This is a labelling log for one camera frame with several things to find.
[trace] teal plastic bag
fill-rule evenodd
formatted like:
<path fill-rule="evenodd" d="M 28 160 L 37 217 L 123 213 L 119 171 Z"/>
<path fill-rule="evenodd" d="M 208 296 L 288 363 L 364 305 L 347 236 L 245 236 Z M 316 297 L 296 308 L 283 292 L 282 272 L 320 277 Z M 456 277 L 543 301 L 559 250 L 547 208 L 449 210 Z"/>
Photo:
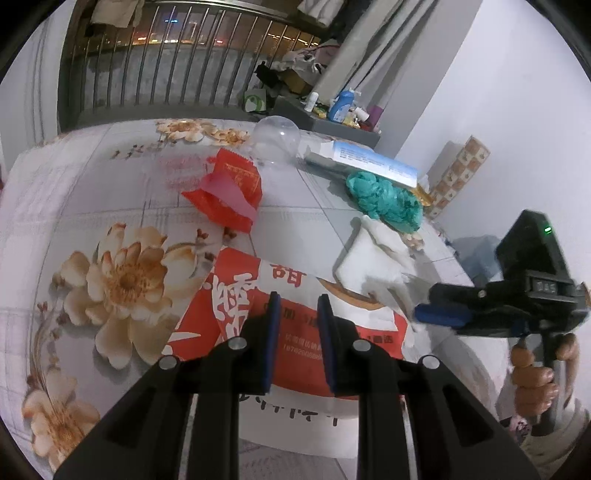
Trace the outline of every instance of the teal plastic bag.
<path fill-rule="evenodd" d="M 407 189 L 395 187 L 390 180 L 367 171 L 352 173 L 346 184 L 361 211 L 369 217 L 381 218 L 402 233 L 416 232 L 421 226 L 423 206 Z"/>

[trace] metal railing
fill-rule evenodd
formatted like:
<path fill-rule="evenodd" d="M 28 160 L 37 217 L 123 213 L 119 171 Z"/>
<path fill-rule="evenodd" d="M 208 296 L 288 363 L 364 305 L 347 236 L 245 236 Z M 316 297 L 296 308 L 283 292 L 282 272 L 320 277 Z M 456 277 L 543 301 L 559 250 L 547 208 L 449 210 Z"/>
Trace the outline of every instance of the metal railing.
<path fill-rule="evenodd" d="M 321 34 L 282 12 L 221 0 L 156 0 L 145 4 L 134 28 L 93 32 L 88 18 L 70 28 L 59 96 L 62 129 L 160 112 L 196 115 L 199 108 L 240 117 L 256 66 L 318 44 Z"/>

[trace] plastic bag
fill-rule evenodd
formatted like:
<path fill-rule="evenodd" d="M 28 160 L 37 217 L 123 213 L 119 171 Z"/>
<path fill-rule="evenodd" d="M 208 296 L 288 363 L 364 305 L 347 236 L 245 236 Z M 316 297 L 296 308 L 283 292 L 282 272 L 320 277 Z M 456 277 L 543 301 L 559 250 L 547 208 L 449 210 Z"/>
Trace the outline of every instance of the plastic bag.
<path fill-rule="evenodd" d="M 262 199 L 261 176 L 254 164 L 222 148 L 213 172 L 205 175 L 197 190 L 182 192 L 212 222 L 250 233 Z"/>
<path fill-rule="evenodd" d="M 314 86 L 338 51 L 338 42 L 328 40 L 317 47 L 289 51 L 281 61 L 273 62 L 271 68 L 276 72 L 291 69 L 308 85 Z"/>
<path fill-rule="evenodd" d="M 402 233 L 416 232 L 421 226 L 423 206 L 407 189 L 367 171 L 352 173 L 346 184 L 359 208 L 370 218 L 382 219 Z"/>

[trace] finger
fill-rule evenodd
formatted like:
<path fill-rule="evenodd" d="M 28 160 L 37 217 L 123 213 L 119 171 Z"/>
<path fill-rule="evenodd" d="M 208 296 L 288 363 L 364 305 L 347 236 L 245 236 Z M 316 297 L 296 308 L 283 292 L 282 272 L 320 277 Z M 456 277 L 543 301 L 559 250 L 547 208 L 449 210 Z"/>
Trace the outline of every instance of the finger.
<path fill-rule="evenodd" d="M 560 342 L 560 346 L 556 350 L 556 358 L 558 360 L 566 361 L 565 398 L 568 402 L 569 398 L 573 394 L 574 379 L 577 377 L 577 372 L 579 371 L 579 342 L 577 341 L 577 336 L 574 333 L 567 333 L 564 336 Z"/>
<path fill-rule="evenodd" d="M 539 388 L 519 387 L 515 391 L 515 404 L 545 404 L 558 396 L 558 385 L 549 383 Z"/>
<path fill-rule="evenodd" d="M 515 404 L 515 411 L 522 417 L 535 417 L 543 414 L 551 405 L 552 402 Z"/>
<path fill-rule="evenodd" d="M 511 363 L 514 367 L 528 367 L 534 363 L 534 354 L 527 348 L 515 346 L 511 349 Z"/>
<path fill-rule="evenodd" d="M 573 360 L 579 356 L 579 342 L 574 333 L 567 333 L 556 350 L 558 360 Z"/>
<path fill-rule="evenodd" d="M 538 388 L 546 385 L 554 378 L 554 371 L 548 367 L 514 368 L 512 382 L 518 387 Z"/>

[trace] clear plastic dome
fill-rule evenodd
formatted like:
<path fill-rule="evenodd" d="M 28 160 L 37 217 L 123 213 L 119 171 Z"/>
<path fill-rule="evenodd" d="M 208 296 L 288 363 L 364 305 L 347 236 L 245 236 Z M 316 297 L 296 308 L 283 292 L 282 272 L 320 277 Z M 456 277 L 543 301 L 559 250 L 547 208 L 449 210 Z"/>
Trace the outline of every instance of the clear plastic dome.
<path fill-rule="evenodd" d="M 301 134 L 297 125 L 282 116 L 260 120 L 251 134 L 251 157 L 271 163 L 290 163 L 297 155 Z"/>

